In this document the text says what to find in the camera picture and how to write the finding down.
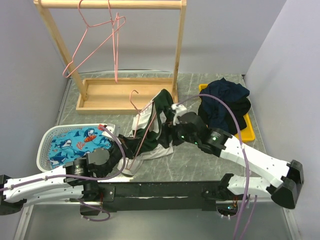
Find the green and white t shirt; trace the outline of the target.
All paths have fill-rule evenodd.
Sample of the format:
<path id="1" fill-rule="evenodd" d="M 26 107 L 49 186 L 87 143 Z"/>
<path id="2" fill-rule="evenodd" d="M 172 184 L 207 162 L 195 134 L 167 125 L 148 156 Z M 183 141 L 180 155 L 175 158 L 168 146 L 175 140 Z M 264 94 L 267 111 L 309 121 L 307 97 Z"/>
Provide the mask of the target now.
<path id="1" fill-rule="evenodd" d="M 170 111 L 170 108 L 174 103 L 173 98 L 169 93 L 169 91 L 167 91 L 166 89 L 162 89 L 151 100 L 153 100 L 153 104 L 143 111 L 139 119 L 136 137 L 133 138 L 134 140 L 137 140 L 137 146 L 135 146 L 132 151 L 133 156 L 126 157 L 125 166 L 123 166 L 122 159 L 118 163 L 117 169 L 121 170 L 121 172 L 124 175 L 134 176 L 145 160 L 154 160 L 160 157 L 170 155 L 174 152 L 172 141 L 161 138 L 161 137 L 167 137 L 165 133 L 165 127 L 168 126 L 168 123 L 171 122 L 174 117 L 174 114 Z M 140 142 L 145 134 L 145 131 L 148 125 L 150 124 L 152 117 L 155 114 L 156 114 L 155 120 L 151 124 L 148 130 L 147 136 L 142 144 L 140 152 L 137 155 L 131 170 L 127 170 L 126 169 L 127 162 L 129 162 L 129 166 L 130 166 L 132 163 L 133 157 L 135 156 L 136 151 L 139 148 Z M 133 123 L 131 128 L 133 137 L 134 137 L 137 119 L 138 119 L 138 115 L 136 115 L 133 118 Z"/>

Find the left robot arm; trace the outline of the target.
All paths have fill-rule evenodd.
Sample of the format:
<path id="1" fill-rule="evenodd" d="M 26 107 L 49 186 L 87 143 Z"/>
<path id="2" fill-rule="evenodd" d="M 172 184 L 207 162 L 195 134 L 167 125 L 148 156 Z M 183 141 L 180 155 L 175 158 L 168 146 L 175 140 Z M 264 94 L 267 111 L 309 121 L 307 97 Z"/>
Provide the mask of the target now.
<path id="1" fill-rule="evenodd" d="M 97 200 L 102 194 L 99 181 L 111 179 L 113 168 L 132 154 L 126 144 L 114 144 L 109 150 L 97 148 L 63 166 L 29 177 L 1 175 L 0 214 L 15 214 L 23 207 L 53 199 Z"/>

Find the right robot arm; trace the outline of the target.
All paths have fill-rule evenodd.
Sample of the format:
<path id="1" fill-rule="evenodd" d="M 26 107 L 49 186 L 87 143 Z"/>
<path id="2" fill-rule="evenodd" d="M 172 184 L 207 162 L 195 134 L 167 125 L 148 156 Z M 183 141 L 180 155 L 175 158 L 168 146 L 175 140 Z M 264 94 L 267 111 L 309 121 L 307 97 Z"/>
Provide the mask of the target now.
<path id="1" fill-rule="evenodd" d="M 226 174 L 227 182 L 218 188 L 222 198 L 228 200 L 234 195 L 256 195 L 271 198 L 286 209 L 296 207 L 304 184 L 303 165 L 299 161 L 277 159 L 241 143 L 224 130 L 208 128 L 195 112 L 176 111 L 173 128 L 179 141 L 196 145 L 206 154 L 234 162 L 258 175 Z"/>

